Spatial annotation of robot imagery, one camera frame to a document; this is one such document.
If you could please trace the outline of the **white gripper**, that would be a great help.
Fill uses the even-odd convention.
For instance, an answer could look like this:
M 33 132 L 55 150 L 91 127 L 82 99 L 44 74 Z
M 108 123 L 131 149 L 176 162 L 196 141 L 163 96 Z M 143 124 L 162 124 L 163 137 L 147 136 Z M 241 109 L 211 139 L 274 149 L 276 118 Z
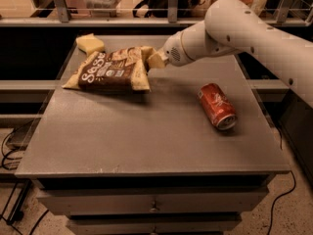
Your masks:
M 150 69 L 164 69 L 168 62 L 176 67 L 182 67 L 192 62 L 183 48 L 181 31 L 170 36 L 165 41 L 163 50 L 159 49 L 147 60 Z

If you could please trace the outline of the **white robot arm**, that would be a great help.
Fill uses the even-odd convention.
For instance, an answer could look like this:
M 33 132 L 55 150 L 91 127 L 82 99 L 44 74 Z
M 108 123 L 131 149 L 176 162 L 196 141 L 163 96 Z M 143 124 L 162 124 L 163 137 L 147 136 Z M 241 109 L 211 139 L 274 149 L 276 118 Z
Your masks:
M 265 23 L 240 0 L 217 0 L 204 20 L 170 36 L 153 68 L 246 52 L 313 107 L 313 43 Z

